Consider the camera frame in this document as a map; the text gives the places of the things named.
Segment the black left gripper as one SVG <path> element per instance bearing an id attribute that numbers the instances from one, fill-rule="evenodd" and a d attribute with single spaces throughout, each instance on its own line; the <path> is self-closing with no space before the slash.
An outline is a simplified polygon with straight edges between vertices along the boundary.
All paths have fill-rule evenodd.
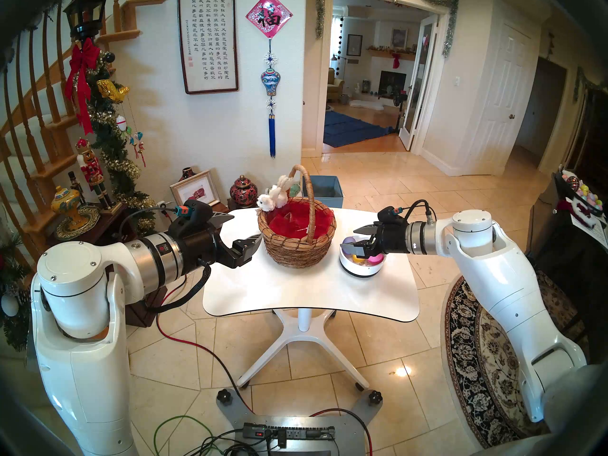
<path id="1" fill-rule="evenodd" d="M 189 273 L 201 266 L 219 263 L 231 269 L 248 263 L 262 243 L 262 235 L 255 234 L 235 240 L 233 247 L 226 246 L 216 229 L 235 218 L 230 213 L 213 212 L 212 226 L 176 227 L 176 244 L 182 257 L 182 273 Z"/>

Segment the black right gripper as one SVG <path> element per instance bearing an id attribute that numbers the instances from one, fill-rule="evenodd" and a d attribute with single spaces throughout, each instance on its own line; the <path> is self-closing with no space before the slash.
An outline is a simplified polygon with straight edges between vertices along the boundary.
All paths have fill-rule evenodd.
<path id="1" fill-rule="evenodd" d="M 375 240 L 360 240 L 353 243 L 353 255 L 359 258 L 371 258 L 382 254 L 409 254 L 406 230 L 408 221 L 382 223 L 376 221 L 353 230 L 357 235 L 375 236 Z"/>

